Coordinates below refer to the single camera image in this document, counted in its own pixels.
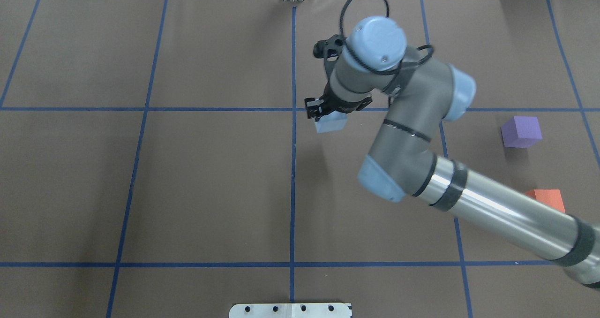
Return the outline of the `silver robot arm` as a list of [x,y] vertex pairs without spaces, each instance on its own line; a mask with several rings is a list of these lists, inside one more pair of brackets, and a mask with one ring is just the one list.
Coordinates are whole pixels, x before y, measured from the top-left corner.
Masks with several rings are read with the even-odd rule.
[[413,47],[389,17],[357,23],[313,46],[327,83],[306,98],[317,132],[341,130],[349,113],[372,102],[372,91],[392,99],[358,180],[369,192],[398,203],[410,195],[440,212],[503,237],[554,265],[579,284],[599,290],[599,226],[562,213],[465,164],[431,151],[441,121],[456,121],[476,93],[473,78],[433,57],[432,45]]

